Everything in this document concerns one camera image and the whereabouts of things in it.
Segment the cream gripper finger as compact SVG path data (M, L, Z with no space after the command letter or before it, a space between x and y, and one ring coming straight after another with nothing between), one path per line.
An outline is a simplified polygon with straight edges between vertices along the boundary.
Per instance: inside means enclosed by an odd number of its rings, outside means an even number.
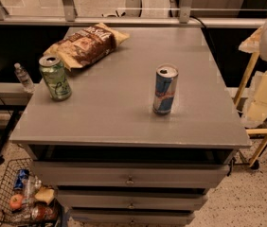
M244 123L262 123L267 119L267 71L257 71L252 78L249 95L243 105Z
M262 27L258 28L251 36L249 36L239 45L239 51L245 53L259 52L259 42L260 42L261 32L262 32Z

